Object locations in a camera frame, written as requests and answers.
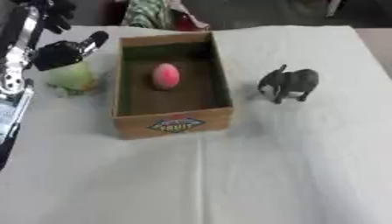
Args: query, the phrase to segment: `box label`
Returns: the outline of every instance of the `box label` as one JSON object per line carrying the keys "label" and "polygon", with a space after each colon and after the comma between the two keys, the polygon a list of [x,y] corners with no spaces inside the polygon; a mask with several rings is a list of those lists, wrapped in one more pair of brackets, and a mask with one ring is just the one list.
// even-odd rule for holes
{"label": "box label", "polygon": [[159,120],[150,127],[148,127],[148,129],[170,133],[181,133],[194,127],[200,126],[204,123],[205,122],[194,118]]}

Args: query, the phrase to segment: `elephant figurine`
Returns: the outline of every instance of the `elephant figurine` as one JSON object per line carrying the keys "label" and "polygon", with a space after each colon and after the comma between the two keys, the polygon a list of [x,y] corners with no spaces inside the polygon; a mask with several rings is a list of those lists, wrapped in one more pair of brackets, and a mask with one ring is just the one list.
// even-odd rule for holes
{"label": "elephant figurine", "polygon": [[272,86],[274,91],[274,103],[281,104],[282,99],[290,92],[302,93],[297,100],[306,101],[308,95],[319,84],[319,74],[311,69],[298,70],[296,72],[284,72],[287,65],[282,65],[279,69],[263,77],[258,85],[260,93],[264,94],[265,86]]}

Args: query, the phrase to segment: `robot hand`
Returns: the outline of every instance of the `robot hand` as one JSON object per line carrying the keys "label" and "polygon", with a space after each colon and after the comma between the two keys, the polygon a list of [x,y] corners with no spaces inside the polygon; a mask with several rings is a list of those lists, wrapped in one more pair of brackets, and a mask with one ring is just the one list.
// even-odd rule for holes
{"label": "robot hand", "polygon": [[74,5],[67,0],[13,0],[18,6],[0,34],[0,171],[4,168],[34,95],[33,82],[23,77],[32,64],[45,71],[82,61],[108,39],[99,31],[81,43],[60,41],[36,50],[46,28],[69,30]]}
{"label": "robot hand", "polygon": [[70,30],[68,19],[74,17],[76,6],[68,0],[32,1],[12,0],[16,4],[34,4],[45,12],[44,27],[54,33],[61,34],[63,30]]}

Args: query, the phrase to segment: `white tablecloth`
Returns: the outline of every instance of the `white tablecloth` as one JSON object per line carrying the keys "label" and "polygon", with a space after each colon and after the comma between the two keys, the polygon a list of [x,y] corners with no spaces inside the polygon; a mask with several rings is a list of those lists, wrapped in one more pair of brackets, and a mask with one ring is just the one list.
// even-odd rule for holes
{"label": "white tablecloth", "polygon": [[[88,60],[108,89],[60,99],[26,74],[37,95],[0,173],[0,223],[392,223],[392,84],[351,28],[216,32],[230,129],[135,141],[110,120],[118,38],[165,31],[74,27],[41,44],[100,29],[111,38]],[[283,63],[320,72],[306,103],[256,92]]]}

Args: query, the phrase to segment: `ball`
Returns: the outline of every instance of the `ball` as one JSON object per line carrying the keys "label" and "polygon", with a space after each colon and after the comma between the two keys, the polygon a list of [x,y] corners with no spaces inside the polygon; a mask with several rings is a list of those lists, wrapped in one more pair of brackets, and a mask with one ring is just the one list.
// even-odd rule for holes
{"label": "ball", "polygon": [[160,64],[154,69],[152,81],[156,88],[169,90],[179,84],[179,70],[171,64]]}

